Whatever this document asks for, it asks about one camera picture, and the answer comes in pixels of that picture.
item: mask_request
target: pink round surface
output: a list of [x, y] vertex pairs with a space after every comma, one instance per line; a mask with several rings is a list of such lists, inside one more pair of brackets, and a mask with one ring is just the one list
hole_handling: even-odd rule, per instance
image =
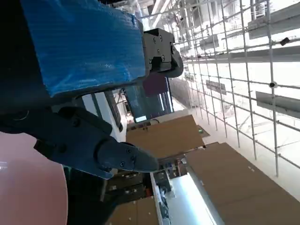
[[27, 134], [0, 132], [0, 224], [67, 223], [63, 168], [34, 150], [35, 142]]

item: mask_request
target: black cable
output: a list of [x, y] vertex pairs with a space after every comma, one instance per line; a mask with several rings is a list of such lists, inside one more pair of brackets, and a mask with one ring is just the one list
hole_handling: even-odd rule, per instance
[[157, 121], [158, 123], [160, 123], [158, 119], [152, 119], [152, 120], [155, 120], [155, 121]]
[[120, 98], [121, 98], [121, 92], [124, 92], [124, 88], [121, 88], [120, 91], [119, 91], [119, 98], [118, 98], [118, 101], [117, 101], [117, 104], [119, 103], [120, 101]]

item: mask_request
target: metal scaffolding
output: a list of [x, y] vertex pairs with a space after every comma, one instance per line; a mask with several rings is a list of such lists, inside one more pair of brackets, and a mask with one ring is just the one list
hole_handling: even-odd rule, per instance
[[[190, 98], [190, 108], [194, 108], [195, 106], [192, 105], [192, 102], [195, 102], [195, 99], [197, 98], [198, 105], [200, 112], [201, 112], [201, 119], [203, 119], [203, 112], [207, 114], [207, 121], [208, 124], [211, 125], [210, 123], [210, 116], [213, 116], [215, 120], [215, 129], [220, 130], [222, 127], [218, 127], [217, 125], [217, 120], [221, 121], [224, 124], [224, 130], [225, 130], [225, 136], [227, 138], [227, 127], [232, 128], [236, 131], [236, 136], [237, 136], [237, 144], [238, 147], [240, 147], [240, 134], [246, 136], [247, 138], [251, 139], [253, 142], [253, 155], [254, 159], [257, 160], [257, 150], [256, 146], [260, 145], [264, 147], [265, 149], [269, 150], [271, 153], [274, 154], [275, 156], [275, 168], [276, 168], [276, 176], [279, 175], [279, 165], [278, 165], [278, 158], [282, 158], [283, 160], [289, 162], [293, 166], [300, 168], [300, 166], [297, 163], [294, 163], [290, 159], [287, 159], [284, 157], [281, 153], [278, 152], [279, 148], [282, 148], [284, 146], [288, 146], [291, 144], [298, 143], [300, 141], [292, 141], [290, 143], [286, 144], [281, 144], [278, 145], [278, 137], [277, 137], [277, 126], [281, 125], [285, 128], [291, 129], [293, 131], [300, 132], [300, 129], [291, 126], [285, 122], [279, 121], [277, 119], [277, 111], [276, 111], [276, 94], [275, 90], [277, 87], [279, 88], [289, 88], [289, 89], [294, 89], [294, 90], [300, 90], [300, 86], [297, 85], [286, 85], [286, 84], [277, 84], [275, 82], [274, 78], [274, 68], [273, 68], [273, 62], [281, 62], [282, 58], [280, 59], [275, 59], [274, 58], [274, 52], [280, 52], [282, 53], [283, 56], [285, 57], [287, 54], [291, 53], [290, 47], [287, 48], [276, 48], [273, 49], [274, 46], [278, 46], [281, 44], [280, 40], [272, 40], [272, 33], [271, 33], [271, 11], [270, 11], [270, 0], [256, 0], [255, 3], [254, 1], [249, 1], [250, 4], [247, 6], [243, 5], [242, 0], [221, 0], [220, 2], [220, 13], [221, 15], [218, 15], [218, 17], [221, 17], [222, 19], [218, 20], [217, 22], [215, 21], [215, 18], [213, 18], [212, 14], [212, 8], [210, 3], [213, 0], [196, 0], [196, 1], [188, 1], [188, 0], [170, 0], [169, 4], [166, 7], [166, 11], [164, 12], [159, 12], [155, 13], [152, 15], [147, 15], [144, 17], [141, 17], [141, 19], [149, 19], [151, 20], [156, 19], [158, 15], [160, 15], [160, 19], [162, 20], [161, 26], [166, 25], [168, 30], [172, 32], [175, 36], [175, 46], [178, 48], [178, 50], [184, 49], [182, 52], [182, 58], [184, 61], [185, 65], [185, 74], [186, 75], [191, 75], [194, 78], [194, 81], [192, 82], [191, 80], [188, 81], [189, 83], [189, 89], [191, 92], [189, 92], [189, 98]], [[247, 27], [245, 24], [245, 13], [250, 13], [250, 10], [255, 8], [255, 6], [264, 3], [265, 4], [265, 29], [267, 31], [266, 37], [268, 38], [267, 43], [262, 43], [262, 44], [256, 44], [256, 45], [247, 45], [248, 40], [247, 40], [247, 35], [250, 31], [249, 27]], [[225, 16], [225, 11], [224, 9], [228, 7], [230, 4], [238, 4], [239, 5], [239, 10], [237, 12], [234, 12], [232, 15]], [[203, 21], [202, 15], [201, 15], [201, 10], [206, 8], [208, 12], [208, 22], [209, 25], [207, 25], [205, 28], [203, 27]], [[195, 17], [199, 18], [200, 23], [198, 27], [195, 26]], [[240, 25], [235, 28], [228, 28], [227, 23], [230, 19], [236, 19], [239, 20]], [[251, 12], [251, 19], [255, 19], [253, 16], [253, 12]], [[214, 30], [214, 27], [216, 26], [222, 26], [223, 30], [216, 32]], [[241, 36], [242, 37], [242, 46], [238, 46], [235, 48], [230, 48], [229, 43], [228, 43], [228, 35], [233, 34], [233, 36]], [[221, 39], [225, 40], [223, 49], [218, 51], [216, 46], [216, 42], [218, 40], [215, 40], [216, 35], [221, 35]], [[212, 38], [212, 42], [207, 41], [207, 38]], [[299, 42], [300, 37], [295, 37], [294, 39], [290, 40], [290, 43], [295, 43]], [[202, 47], [201, 46], [201, 51], [200, 49], [200, 44], [210, 44], [209, 48]], [[300, 49], [299, 46], [296, 46], [294, 49], [294, 52], [291, 53], [291, 55], [296, 55], [298, 52], [298, 49]], [[300, 54], [299, 58], [294, 57], [289, 57], [288, 60], [282, 60], [282, 61], [300, 61]], [[250, 72], [249, 72], [249, 63], [253, 62], [267, 62], [270, 64], [270, 82], [261, 82], [261, 81], [256, 81], [253, 79], [250, 79]], [[234, 63], [243, 63], [244, 69], [245, 69], [245, 75], [247, 79], [240, 79], [235, 78], [233, 76], [233, 64]], [[210, 67], [214, 65], [216, 68], [216, 72], [212, 75], [210, 72]], [[227, 65], [228, 70], [229, 70], [229, 76], [223, 76], [223, 71], [220, 69], [220, 65]], [[207, 77], [206, 83], [203, 82], [203, 78]], [[216, 90], [213, 90], [212, 88], [206, 88], [209, 90], [205, 90], [205, 86], [208, 86], [208, 83], [211, 83], [211, 79], [217, 80], [218, 84], [218, 89], [219, 89], [219, 95], [218, 97], [216, 96]], [[230, 85], [230, 90], [223, 90], [221, 86], [221, 80], [228, 81]], [[245, 83], [247, 84], [247, 93], [248, 95], [243, 95], [240, 93], [237, 93], [235, 91], [235, 84], [236, 83]], [[265, 116], [262, 115], [259, 112], [255, 112], [253, 110], [253, 102], [260, 102], [259, 99], [256, 99], [255, 97], [252, 97], [251, 94], [252, 92], [252, 87], [251, 85], [264, 85], [265, 88], [269, 89], [271, 91], [271, 96], [272, 96], [272, 116]], [[228, 101], [224, 99], [223, 97], [223, 92], [226, 94], [228, 93], [231, 97], [232, 100]], [[237, 104], [237, 99], [245, 99], [248, 101], [249, 104], [249, 109], [244, 107], [243, 105], [238, 105]], [[220, 112], [216, 112], [216, 106], [215, 106], [215, 101], [220, 102]], [[234, 124], [231, 124], [228, 122], [228, 117], [225, 115], [225, 105], [232, 106], [233, 112], [234, 112]], [[238, 113], [237, 109], [243, 110], [244, 112], [248, 113], [248, 116], [246, 119], [242, 122], [244, 124], [248, 118], [250, 118], [250, 125], [251, 125], [251, 134], [247, 134], [246, 132], [241, 130], [242, 125], [239, 127], [240, 124], [238, 124]], [[274, 131], [274, 146], [270, 147], [267, 146], [266, 144], [262, 143], [261, 141], [257, 140], [257, 136], [263, 132], [257, 132], [255, 133], [255, 119], [254, 116], [262, 118], [266, 121], [269, 121], [269, 123], [273, 124], [273, 131]]]

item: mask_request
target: bolt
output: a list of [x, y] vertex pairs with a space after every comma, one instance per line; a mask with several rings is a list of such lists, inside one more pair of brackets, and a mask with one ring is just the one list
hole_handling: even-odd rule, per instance
[[78, 118], [74, 118], [73, 122], [72, 122], [73, 127], [77, 128], [80, 125], [80, 119]]

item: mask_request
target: fluorescent light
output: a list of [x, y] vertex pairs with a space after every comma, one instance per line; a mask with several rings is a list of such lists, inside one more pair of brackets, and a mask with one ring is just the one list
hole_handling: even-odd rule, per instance
[[138, 122], [144, 121], [146, 119], [147, 119], [146, 116], [141, 116], [141, 117], [136, 118], [135, 121], [138, 123]]
[[151, 14], [155, 14], [156, 10], [158, 9], [158, 5], [160, 4], [160, 1], [161, 1], [161, 0], [157, 0], [157, 1], [155, 2]]
[[[165, 8], [167, 8], [167, 5], [169, 4], [169, 2], [170, 2], [170, 0], [165, 1], [164, 5], [162, 6], [162, 8], [160, 10], [161, 13], [165, 11]], [[155, 21], [152, 25], [153, 28], [156, 27], [156, 25], [158, 24], [158, 21], [160, 20], [160, 18], [161, 18], [161, 14], [157, 15], [157, 17], [156, 17], [156, 19], [155, 19]]]
[[161, 98], [161, 94], [159, 94], [159, 98], [160, 98], [161, 107], [163, 108], [163, 111], [164, 111], [165, 108], [164, 108], [163, 100], [162, 100], [162, 98]]

